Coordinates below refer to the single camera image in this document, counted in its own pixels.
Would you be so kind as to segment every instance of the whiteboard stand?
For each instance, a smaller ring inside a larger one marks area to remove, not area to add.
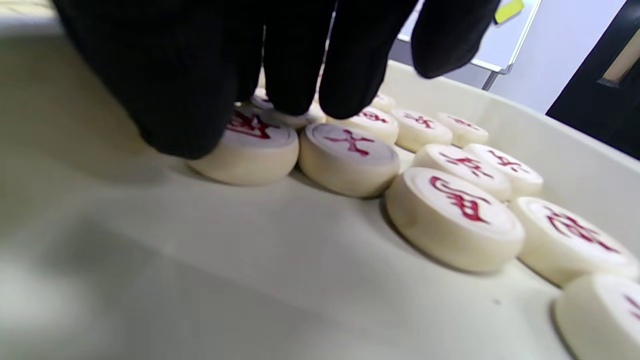
[[[510,0],[502,0],[500,5],[508,2]],[[482,90],[489,91],[499,75],[507,75],[511,72],[542,0],[524,0],[523,2],[524,9],[518,15],[500,26],[489,26],[476,57],[471,60],[471,64],[490,71]],[[397,36],[398,40],[411,42],[411,33],[421,7],[422,1],[404,23]]]
[[[489,74],[489,77],[486,78],[486,81],[484,82],[484,85],[482,86],[482,90],[489,91],[489,89],[491,88],[491,86],[493,85],[495,80],[498,78],[498,75],[500,75],[498,72],[491,71],[491,73]]]

